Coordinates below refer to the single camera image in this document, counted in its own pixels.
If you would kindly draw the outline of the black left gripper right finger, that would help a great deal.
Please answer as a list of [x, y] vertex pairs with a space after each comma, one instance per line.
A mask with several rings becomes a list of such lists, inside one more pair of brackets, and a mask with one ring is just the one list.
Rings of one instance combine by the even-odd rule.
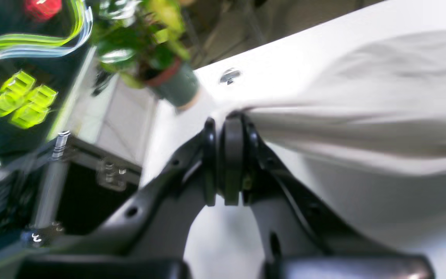
[[433, 279], [429, 260], [363, 235], [295, 178], [243, 113], [223, 122], [225, 205], [248, 206], [264, 279]]

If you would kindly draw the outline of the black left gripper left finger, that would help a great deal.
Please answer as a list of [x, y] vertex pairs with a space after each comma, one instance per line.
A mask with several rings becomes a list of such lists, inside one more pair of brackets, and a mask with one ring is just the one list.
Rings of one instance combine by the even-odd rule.
[[212, 118], [156, 178], [91, 234], [60, 252], [23, 261], [18, 279], [191, 279], [184, 262], [193, 221], [216, 201]]

